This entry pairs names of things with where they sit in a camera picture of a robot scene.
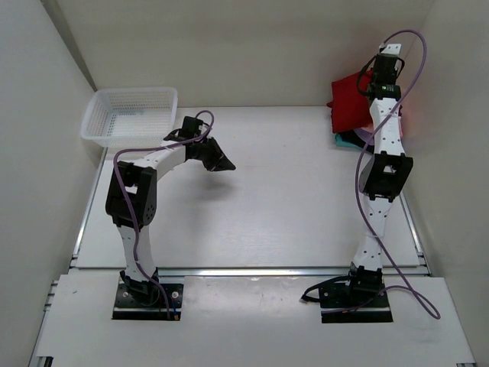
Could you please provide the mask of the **red t shirt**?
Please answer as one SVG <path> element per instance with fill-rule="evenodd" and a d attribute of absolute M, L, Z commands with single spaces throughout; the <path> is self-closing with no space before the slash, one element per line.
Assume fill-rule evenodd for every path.
<path fill-rule="evenodd" d="M 360 73 L 333 81 L 332 100 L 327 103 L 331 109 L 332 132 L 339 134 L 373 124 L 369 112 L 369 101 L 357 88 Z"/>

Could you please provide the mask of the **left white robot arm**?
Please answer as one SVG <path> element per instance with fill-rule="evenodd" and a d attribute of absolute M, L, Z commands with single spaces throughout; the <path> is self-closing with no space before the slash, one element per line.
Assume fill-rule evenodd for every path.
<path fill-rule="evenodd" d="M 123 242 L 126 268 L 121 272 L 121 279 L 126 291 L 144 307 L 151 307 L 161 300 L 166 307 L 170 306 L 157 276 L 149 238 L 149 225 L 157 211 L 158 180 L 190 160 L 202 162 L 209 172 L 236 169 L 214 138 L 173 136 L 164 140 L 169 144 L 142 148 L 146 155 L 134 162 L 122 161 L 120 157 L 136 152 L 135 148 L 115 154 L 105 203 L 105 211 Z"/>

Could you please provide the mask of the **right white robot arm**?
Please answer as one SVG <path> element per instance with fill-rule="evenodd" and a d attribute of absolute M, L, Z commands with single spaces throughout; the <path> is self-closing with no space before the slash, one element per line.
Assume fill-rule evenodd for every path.
<path fill-rule="evenodd" d="M 355 253 L 349 272 L 317 284 L 318 297 L 305 293 L 304 303 L 318 303 L 327 317 L 355 312 L 362 307 L 387 309 L 382 294 L 383 249 L 387 217 L 413 168 L 401 141 L 400 100 L 397 78 L 404 67 L 398 50 L 384 47 L 366 65 L 371 81 L 360 91 L 369 101 L 374 123 L 371 142 L 374 153 L 356 173 L 356 196 L 367 230 Z"/>

